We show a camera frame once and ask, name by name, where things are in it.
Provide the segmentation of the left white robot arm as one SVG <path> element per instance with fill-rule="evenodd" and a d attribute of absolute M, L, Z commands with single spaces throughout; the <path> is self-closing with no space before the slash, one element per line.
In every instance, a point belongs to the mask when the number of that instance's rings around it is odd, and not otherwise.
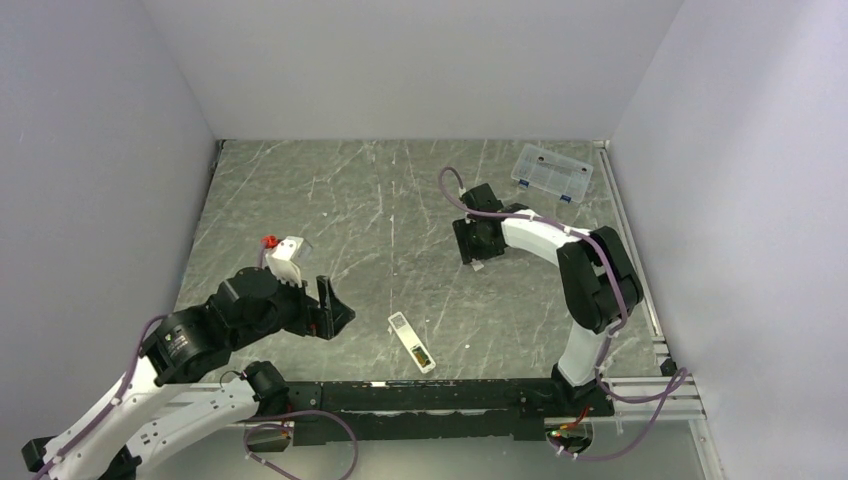
<path fill-rule="evenodd" d="M 27 442 L 22 456 L 37 479 L 135 479 L 224 426 L 292 412 L 289 387 L 269 361 L 253 362 L 229 383 L 161 415 L 172 399 L 233 352 L 281 330 L 330 340 L 355 317 L 326 276 L 318 296 L 269 269 L 247 267 L 200 305 L 149 321 L 127 371 L 77 422 Z"/>

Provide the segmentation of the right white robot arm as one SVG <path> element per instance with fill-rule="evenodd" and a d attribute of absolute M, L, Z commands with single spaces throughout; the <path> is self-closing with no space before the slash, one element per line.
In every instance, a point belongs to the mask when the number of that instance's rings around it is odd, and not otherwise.
<path fill-rule="evenodd" d="M 590 399 L 601 353 L 623 317 L 644 299 L 644 289 L 618 233 L 563 225 L 522 204 L 506 206 L 484 183 L 449 201 L 465 212 L 453 222 L 462 262 L 487 260 L 515 248 L 559 270 L 572 327 L 551 388 L 557 411 L 574 415 Z"/>

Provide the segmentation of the white remote control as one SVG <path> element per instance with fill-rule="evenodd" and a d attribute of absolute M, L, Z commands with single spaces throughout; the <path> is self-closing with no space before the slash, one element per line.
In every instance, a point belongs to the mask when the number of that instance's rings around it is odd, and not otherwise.
<path fill-rule="evenodd" d="M 419 371 L 422 374 L 428 374 L 428 373 L 432 372 L 436 367 L 435 360 L 432 357 L 432 355 L 430 354 L 430 352 L 427 349 L 427 347 L 425 346 L 425 344 L 420 339 L 420 337 L 417 335 L 415 330 L 412 328 L 412 326 L 409 323 L 406 316 L 402 312 L 395 312 L 387 318 L 387 322 L 389 324 L 389 327 L 393 331 L 393 333 L 400 340 L 404 349 L 407 351 L 409 356 L 412 358 L 413 362 L 415 363 L 415 365 L 417 366 Z M 427 352 L 427 354 L 429 355 L 429 358 L 431 360 L 431 364 L 424 369 L 422 369 L 418 365 L 417 361 L 415 360 L 415 358 L 412 354 L 412 349 L 415 348 L 416 346 L 420 346 L 421 348 L 423 348 Z"/>

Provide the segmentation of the gold green AAA battery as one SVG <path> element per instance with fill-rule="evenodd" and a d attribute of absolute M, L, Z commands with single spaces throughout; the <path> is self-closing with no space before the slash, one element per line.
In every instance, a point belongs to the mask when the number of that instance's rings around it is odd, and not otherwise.
<path fill-rule="evenodd" d="M 412 349 L 412 354 L 417 361 L 418 365 L 424 369 L 431 364 L 431 360 L 427 352 L 421 348 L 420 346 L 416 346 Z"/>

